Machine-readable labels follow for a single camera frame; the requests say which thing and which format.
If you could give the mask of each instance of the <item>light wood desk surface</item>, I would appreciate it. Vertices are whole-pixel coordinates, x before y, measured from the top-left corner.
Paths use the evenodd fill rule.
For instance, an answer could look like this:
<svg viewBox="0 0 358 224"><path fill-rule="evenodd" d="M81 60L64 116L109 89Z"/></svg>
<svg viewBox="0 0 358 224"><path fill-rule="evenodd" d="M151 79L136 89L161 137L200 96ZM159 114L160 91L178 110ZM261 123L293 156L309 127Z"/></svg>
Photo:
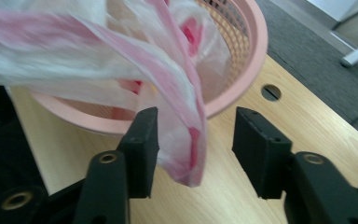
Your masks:
<svg viewBox="0 0 358 224"><path fill-rule="evenodd" d="M264 99L266 84L281 90L279 101ZM56 118L23 88L12 88L12 96L49 193L84 177L93 155L117 146L118 139ZM231 151L236 106L260 112L294 142L293 152L324 155L358 187L358 132L267 57L252 88L209 120L202 185L181 186L157 167L152 199L131 200L132 223L287 223L283 201L258 199Z"/></svg>

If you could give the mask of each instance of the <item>plastic laundry basket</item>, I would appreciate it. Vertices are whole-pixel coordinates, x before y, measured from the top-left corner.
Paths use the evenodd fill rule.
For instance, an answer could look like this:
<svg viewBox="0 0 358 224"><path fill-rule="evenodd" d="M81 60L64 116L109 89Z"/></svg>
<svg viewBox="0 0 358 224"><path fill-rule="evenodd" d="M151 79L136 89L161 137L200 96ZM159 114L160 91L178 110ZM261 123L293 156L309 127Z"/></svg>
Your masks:
<svg viewBox="0 0 358 224"><path fill-rule="evenodd" d="M210 118L234 103L253 83L266 57L268 34L263 14L255 1L196 2L210 12L231 54L225 89L205 105L206 115ZM96 133L123 135L134 116L134 112L120 108L65 100L35 91L31 94L53 114Z"/></svg>

